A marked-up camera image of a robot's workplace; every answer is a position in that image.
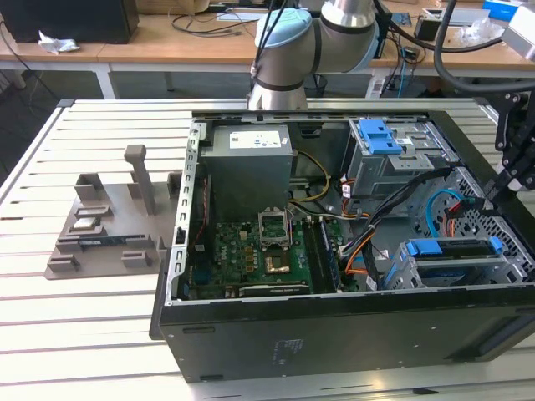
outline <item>green circuit board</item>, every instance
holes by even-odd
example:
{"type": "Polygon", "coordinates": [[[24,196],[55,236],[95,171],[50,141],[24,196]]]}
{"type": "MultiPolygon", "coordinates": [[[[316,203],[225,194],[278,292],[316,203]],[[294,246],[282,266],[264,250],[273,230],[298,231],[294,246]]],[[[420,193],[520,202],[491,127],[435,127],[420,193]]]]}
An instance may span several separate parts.
{"type": "MultiPolygon", "coordinates": [[[[258,221],[218,223],[211,265],[193,267],[191,284],[196,296],[199,299],[235,297],[238,287],[259,284],[304,284],[313,293],[302,224],[301,221],[292,224],[292,245],[289,248],[275,246],[273,251],[272,247],[261,247],[258,221]],[[289,263],[289,272],[268,272],[268,258],[279,254],[284,254],[283,265],[289,263]]],[[[284,229],[276,221],[265,220],[263,225],[265,237],[273,238],[284,234],[284,229]]],[[[331,245],[337,249],[341,241],[338,222],[329,221],[327,228],[331,245]]]]}

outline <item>desk leg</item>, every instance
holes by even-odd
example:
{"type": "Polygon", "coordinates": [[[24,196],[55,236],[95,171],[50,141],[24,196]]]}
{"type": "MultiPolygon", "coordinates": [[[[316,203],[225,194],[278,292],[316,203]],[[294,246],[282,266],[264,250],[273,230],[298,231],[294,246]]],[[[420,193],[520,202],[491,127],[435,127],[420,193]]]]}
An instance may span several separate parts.
{"type": "Polygon", "coordinates": [[[11,83],[13,84],[15,88],[17,89],[26,88],[26,81],[24,81],[22,70],[11,69],[8,71],[4,71],[4,73],[8,76],[9,81],[11,81],[11,83]]]}
{"type": "Polygon", "coordinates": [[[99,80],[100,90],[104,99],[118,99],[117,90],[114,83],[111,81],[111,71],[108,64],[100,65],[95,71],[97,79],[99,80]]]}
{"type": "Polygon", "coordinates": [[[389,71],[386,69],[374,69],[369,79],[368,90],[366,91],[367,99],[378,99],[381,97],[381,90],[388,75],[389,71]]]}
{"type": "Polygon", "coordinates": [[[173,86],[173,75],[172,75],[172,73],[164,73],[164,79],[166,80],[167,92],[174,91],[175,87],[173,86]]]}

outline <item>gray robot arm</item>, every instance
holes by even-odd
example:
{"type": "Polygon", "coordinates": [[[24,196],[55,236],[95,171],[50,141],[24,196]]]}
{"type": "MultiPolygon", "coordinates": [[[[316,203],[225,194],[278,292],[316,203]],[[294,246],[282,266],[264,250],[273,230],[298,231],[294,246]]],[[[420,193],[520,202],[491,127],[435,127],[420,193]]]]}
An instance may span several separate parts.
{"type": "MultiPolygon", "coordinates": [[[[268,28],[275,13],[269,18],[268,28]]],[[[264,17],[258,23],[257,45],[266,21],[264,17]]],[[[371,0],[329,0],[322,7],[321,18],[314,20],[304,10],[284,9],[270,36],[271,43],[267,42],[252,67],[254,87],[248,108],[306,109],[305,77],[366,67],[375,54],[377,38],[371,0]],[[296,30],[293,22],[302,27],[296,30]]]]}

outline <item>metal slatted table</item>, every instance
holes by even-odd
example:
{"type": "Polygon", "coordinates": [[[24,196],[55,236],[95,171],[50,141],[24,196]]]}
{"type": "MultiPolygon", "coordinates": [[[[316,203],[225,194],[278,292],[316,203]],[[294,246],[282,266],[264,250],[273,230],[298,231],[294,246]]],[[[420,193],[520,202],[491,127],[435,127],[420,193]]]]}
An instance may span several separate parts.
{"type": "MultiPolygon", "coordinates": [[[[191,111],[242,100],[81,100],[58,107],[0,190],[0,399],[532,399],[535,337],[490,363],[187,386],[148,336],[156,275],[49,282],[43,271],[80,173],[130,181],[128,144],[147,147],[151,179],[181,170],[191,111]]],[[[311,108],[444,109],[491,163],[495,116],[469,99],[324,99],[311,108]]],[[[535,210],[533,195],[523,195],[535,210]]]]}

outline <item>power supply label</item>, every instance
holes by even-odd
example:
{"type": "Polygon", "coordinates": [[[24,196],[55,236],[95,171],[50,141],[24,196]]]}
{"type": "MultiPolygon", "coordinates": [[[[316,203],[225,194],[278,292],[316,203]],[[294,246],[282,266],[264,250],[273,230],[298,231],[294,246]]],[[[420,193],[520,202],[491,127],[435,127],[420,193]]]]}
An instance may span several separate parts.
{"type": "Polygon", "coordinates": [[[230,135],[231,149],[280,148],[278,131],[239,131],[230,135]]]}

